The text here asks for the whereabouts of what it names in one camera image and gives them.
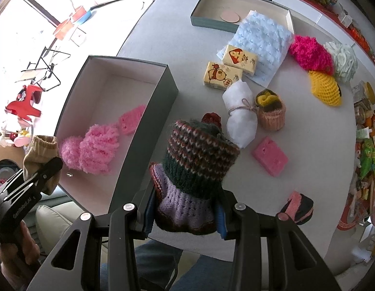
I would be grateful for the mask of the person hand holding gripper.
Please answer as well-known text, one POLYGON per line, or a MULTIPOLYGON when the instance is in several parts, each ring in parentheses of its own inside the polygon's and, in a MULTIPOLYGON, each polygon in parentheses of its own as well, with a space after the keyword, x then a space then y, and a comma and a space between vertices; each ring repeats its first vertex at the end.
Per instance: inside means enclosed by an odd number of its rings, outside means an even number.
MULTIPOLYGON (((36 263, 40 257, 40 248, 32 238, 30 231, 24 221, 21 221, 21 246, 27 265, 36 263)), ((18 248, 15 244, 0 244, 1 272, 9 284, 15 290, 22 290, 26 285, 26 279, 15 264, 17 259, 18 248)))

